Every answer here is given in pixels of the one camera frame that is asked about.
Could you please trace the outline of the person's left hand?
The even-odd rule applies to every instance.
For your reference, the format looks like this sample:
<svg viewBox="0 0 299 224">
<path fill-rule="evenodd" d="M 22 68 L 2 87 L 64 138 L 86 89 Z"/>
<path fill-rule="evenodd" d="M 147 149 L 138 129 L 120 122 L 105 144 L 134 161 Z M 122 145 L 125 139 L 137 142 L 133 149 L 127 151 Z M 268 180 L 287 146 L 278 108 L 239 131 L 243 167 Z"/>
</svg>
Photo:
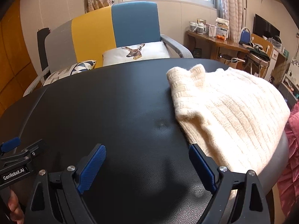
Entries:
<svg viewBox="0 0 299 224">
<path fill-rule="evenodd" d="M 24 213 L 20 207 L 18 197 L 13 190 L 10 191 L 8 199 L 8 208 L 10 209 L 10 218 L 17 224 L 24 224 Z"/>
</svg>

